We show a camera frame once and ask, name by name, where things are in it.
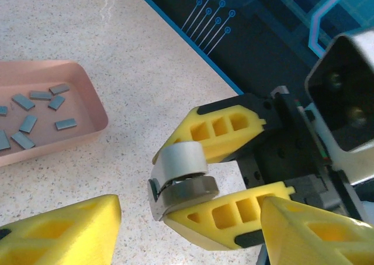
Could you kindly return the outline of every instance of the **gray magnet piece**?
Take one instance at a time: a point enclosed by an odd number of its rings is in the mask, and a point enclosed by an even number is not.
[[[6,116],[6,114],[8,113],[8,107],[6,106],[0,106],[0,116]]]
[[[219,190],[207,173],[199,142],[180,142],[160,151],[148,180],[148,200],[156,221],[170,212],[213,199]]]
[[[67,92],[70,90],[70,87],[67,84],[55,85],[54,87],[50,87],[49,90],[52,92],[53,95],[62,94],[63,92]]]
[[[33,115],[26,116],[19,130],[22,132],[30,133],[36,123],[36,120],[37,117]]]
[[[5,131],[0,130],[0,151],[11,148],[8,138],[6,137]]]
[[[48,91],[30,91],[30,99],[51,100],[52,94]]]
[[[174,211],[208,202],[219,194],[212,176],[199,176],[171,185],[157,195],[152,180],[148,180],[148,200],[154,220]]]
[[[203,146],[196,141],[180,142],[163,148],[151,172],[157,192],[172,180],[191,178],[208,172]]]
[[[77,122],[74,118],[58,121],[55,123],[57,130],[70,129],[77,126]]]
[[[49,108],[53,110],[57,110],[65,101],[65,98],[61,95],[56,96],[53,100],[48,104]]]
[[[28,111],[31,108],[35,107],[35,103],[32,102],[29,98],[25,97],[22,94],[16,94],[12,97],[12,100],[21,106],[24,110]]]
[[[32,142],[31,139],[29,139],[26,135],[24,135],[22,132],[17,132],[14,135],[11,136],[11,138],[22,148],[25,150],[31,149],[35,146],[35,143]]]

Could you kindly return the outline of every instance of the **pink plastic container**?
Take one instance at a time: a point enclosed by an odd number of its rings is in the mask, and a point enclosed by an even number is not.
[[[29,97],[30,91],[48,91],[58,84],[68,84],[70,90],[61,94],[65,102],[57,111],[48,108],[49,101],[33,100],[35,107],[25,111],[11,100],[15,94]],[[8,107],[7,116],[0,116],[0,129],[5,130],[11,144],[11,149],[0,151],[0,166],[95,140],[108,125],[108,116],[87,73],[72,61],[0,62],[0,106]],[[27,115],[38,118],[27,135],[36,146],[23,150],[11,135]],[[69,118],[77,121],[77,127],[57,131],[54,123]]]

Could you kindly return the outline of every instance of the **gray rectangular block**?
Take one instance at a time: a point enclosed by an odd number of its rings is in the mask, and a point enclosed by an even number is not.
[[[5,131],[0,130],[0,151],[11,148],[8,138],[6,137]]]
[[[56,96],[53,100],[48,104],[49,108],[57,110],[65,101],[65,98],[61,95]]]
[[[29,98],[25,97],[22,94],[16,94],[12,97],[12,100],[21,106],[24,110],[28,111],[35,106],[35,103],[32,102]]]
[[[30,99],[51,100],[52,94],[48,91],[30,91]]]
[[[70,129],[77,126],[77,122],[74,118],[58,121],[55,123],[57,130]]]
[[[0,116],[6,116],[6,114],[8,113],[8,107],[6,106],[0,106]]]
[[[70,90],[70,87],[67,84],[61,84],[55,85],[54,87],[50,87],[49,90],[52,92],[53,95],[57,95]]]
[[[36,120],[37,120],[37,117],[35,117],[33,115],[26,116],[25,120],[23,120],[23,123],[22,123],[21,127],[19,128],[19,130],[21,132],[30,133],[31,130],[33,129],[35,123],[36,123]]]
[[[17,132],[14,135],[11,136],[11,138],[22,148],[31,149],[35,146],[35,143],[32,142],[31,139],[29,139],[26,135],[24,135],[22,132]]]

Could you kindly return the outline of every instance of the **yellow foam pad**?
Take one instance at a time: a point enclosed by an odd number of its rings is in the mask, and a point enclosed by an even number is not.
[[[254,111],[241,105],[204,115],[199,115],[198,109],[193,108],[187,114],[162,148],[177,142],[198,141],[203,146],[207,163],[219,163],[263,132],[262,126],[266,124]],[[153,164],[159,152],[154,156]]]
[[[269,197],[261,225],[272,265],[374,264],[374,227],[368,223]]]
[[[121,223],[117,195],[104,195],[0,227],[0,264],[109,265]]]
[[[206,250],[239,249],[236,236],[261,229],[260,213],[267,196],[289,199],[293,187],[283,182],[232,193],[168,214],[164,222],[185,239]]]

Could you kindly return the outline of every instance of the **granite surface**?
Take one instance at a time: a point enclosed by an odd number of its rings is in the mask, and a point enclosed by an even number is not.
[[[113,264],[255,264],[259,248],[202,250],[152,219],[151,159],[188,111],[233,90],[143,0],[0,0],[1,60],[75,60],[109,115],[95,142],[0,168],[0,225],[117,194]],[[244,189],[212,165],[221,195]]]

